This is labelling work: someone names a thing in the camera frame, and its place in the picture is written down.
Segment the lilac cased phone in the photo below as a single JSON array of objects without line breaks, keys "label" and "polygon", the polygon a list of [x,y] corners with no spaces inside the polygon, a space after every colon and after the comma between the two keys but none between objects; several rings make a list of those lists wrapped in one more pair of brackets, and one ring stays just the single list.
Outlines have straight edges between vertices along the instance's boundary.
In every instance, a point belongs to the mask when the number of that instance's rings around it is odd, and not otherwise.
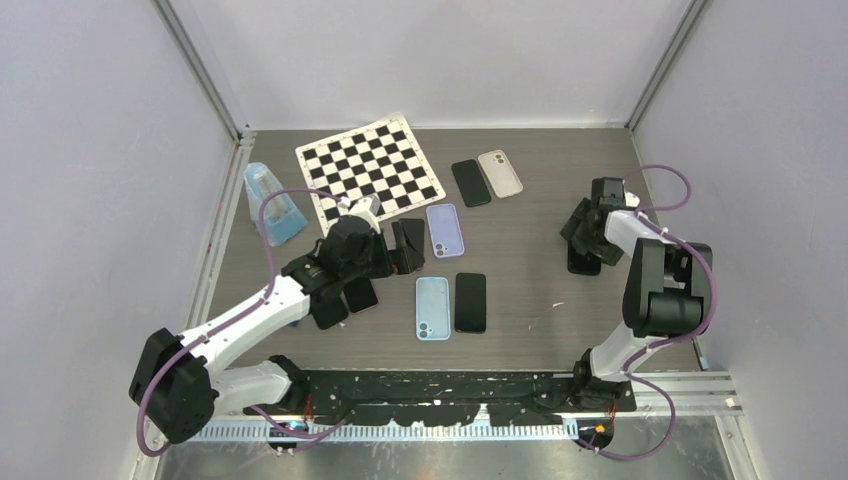
[{"label": "lilac cased phone", "polygon": [[439,259],[462,256],[465,244],[455,206],[430,205],[426,217],[434,255]]}]

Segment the purple edged phone from case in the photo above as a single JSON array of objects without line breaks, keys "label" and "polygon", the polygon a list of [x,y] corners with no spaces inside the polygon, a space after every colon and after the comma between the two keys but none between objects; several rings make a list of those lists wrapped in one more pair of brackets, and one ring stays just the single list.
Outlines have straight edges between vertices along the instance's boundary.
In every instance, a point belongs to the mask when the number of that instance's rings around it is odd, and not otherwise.
[{"label": "purple edged phone from case", "polygon": [[379,304],[372,281],[368,278],[358,278],[347,283],[343,288],[343,294],[351,314],[359,314]]}]

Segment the beige phone case with ring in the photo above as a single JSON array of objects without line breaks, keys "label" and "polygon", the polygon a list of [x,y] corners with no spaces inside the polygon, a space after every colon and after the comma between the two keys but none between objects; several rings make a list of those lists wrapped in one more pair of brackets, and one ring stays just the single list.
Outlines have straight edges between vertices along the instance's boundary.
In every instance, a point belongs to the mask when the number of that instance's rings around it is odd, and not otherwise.
[{"label": "beige phone case with ring", "polygon": [[503,150],[493,150],[477,157],[495,196],[504,199],[520,194],[523,184]]}]

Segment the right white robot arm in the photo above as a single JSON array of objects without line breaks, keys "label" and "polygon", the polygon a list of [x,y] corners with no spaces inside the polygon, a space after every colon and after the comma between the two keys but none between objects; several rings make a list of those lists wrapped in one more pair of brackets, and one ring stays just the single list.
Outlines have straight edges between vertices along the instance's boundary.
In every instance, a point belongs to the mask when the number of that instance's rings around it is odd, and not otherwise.
[{"label": "right white robot arm", "polygon": [[621,323],[573,368],[569,400],[591,411],[621,399],[632,374],[656,351],[703,331],[712,303],[712,250],[673,240],[614,177],[593,180],[560,235],[572,274],[597,276],[630,260]]}]

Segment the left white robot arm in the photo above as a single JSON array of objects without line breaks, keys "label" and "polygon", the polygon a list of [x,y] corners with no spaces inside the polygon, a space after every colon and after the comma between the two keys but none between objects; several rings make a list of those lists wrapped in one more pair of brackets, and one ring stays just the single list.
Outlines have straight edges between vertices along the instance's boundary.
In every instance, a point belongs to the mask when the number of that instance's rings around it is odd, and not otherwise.
[{"label": "left white robot arm", "polygon": [[146,340],[129,387],[138,405],[137,437],[151,422],[169,444],[199,433],[215,416],[273,405],[298,412],[308,395],[307,376],[287,357],[273,355],[243,368],[232,363],[281,328],[312,317],[329,329],[352,312],[372,307],[375,279],[407,275],[425,264],[425,224],[391,225],[394,247],[368,220],[346,215],[309,253],[275,271],[269,284],[224,314],[175,334],[166,328]]}]

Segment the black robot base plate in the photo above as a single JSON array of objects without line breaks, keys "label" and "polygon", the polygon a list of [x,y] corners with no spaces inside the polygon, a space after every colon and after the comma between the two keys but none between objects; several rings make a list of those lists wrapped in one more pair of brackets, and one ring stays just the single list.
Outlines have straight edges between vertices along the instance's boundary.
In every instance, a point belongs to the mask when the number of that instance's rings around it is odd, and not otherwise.
[{"label": "black robot base plate", "polygon": [[508,427],[551,425],[571,413],[630,413],[637,405],[630,384],[592,391],[569,373],[307,370],[286,399],[262,408],[326,426],[465,426],[487,417]]}]

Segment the light blue cased phone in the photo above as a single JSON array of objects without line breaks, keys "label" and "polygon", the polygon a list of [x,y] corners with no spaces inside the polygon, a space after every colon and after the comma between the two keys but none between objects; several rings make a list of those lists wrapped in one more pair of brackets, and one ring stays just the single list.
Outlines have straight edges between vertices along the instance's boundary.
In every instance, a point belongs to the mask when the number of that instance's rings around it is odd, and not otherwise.
[{"label": "light blue cased phone", "polygon": [[450,286],[447,278],[420,277],[416,280],[415,332],[421,341],[446,341],[450,338]]}]

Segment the black phone from blue case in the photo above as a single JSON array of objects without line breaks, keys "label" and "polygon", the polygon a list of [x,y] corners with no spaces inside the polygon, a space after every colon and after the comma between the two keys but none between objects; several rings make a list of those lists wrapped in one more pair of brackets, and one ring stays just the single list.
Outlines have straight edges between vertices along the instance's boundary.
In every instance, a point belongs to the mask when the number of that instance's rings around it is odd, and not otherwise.
[{"label": "black phone from blue case", "polygon": [[461,333],[483,334],[487,328],[486,277],[458,273],[455,277],[454,328]]}]

